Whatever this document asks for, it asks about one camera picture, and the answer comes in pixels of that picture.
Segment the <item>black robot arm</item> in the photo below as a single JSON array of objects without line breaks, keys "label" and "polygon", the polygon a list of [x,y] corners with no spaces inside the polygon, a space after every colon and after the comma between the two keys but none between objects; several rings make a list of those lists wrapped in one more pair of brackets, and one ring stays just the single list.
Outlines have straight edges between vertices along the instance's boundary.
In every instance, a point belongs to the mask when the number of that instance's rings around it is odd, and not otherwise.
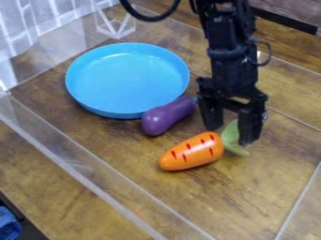
[{"label": "black robot arm", "polygon": [[223,111],[237,114],[237,144],[259,139],[268,96],[256,89],[259,40],[252,37],[255,18],[248,0],[189,0],[208,40],[211,76],[199,77],[197,106],[204,126],[223,126]]}]

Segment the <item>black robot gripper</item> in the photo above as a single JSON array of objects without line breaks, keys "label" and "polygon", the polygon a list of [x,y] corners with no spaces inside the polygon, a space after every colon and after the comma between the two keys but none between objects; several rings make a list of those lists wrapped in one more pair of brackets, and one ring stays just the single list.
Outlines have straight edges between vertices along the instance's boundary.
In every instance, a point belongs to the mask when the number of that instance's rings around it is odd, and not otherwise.
[{"label": "black robot gripper", "polygon": [[223,126],[223,110],[237,113],[237,143],[247,146],[259,139],[267,95],[256,88],[259,63],[256,47],[207,49],[211,76],[196,83],[197,106],[207,130]]}]

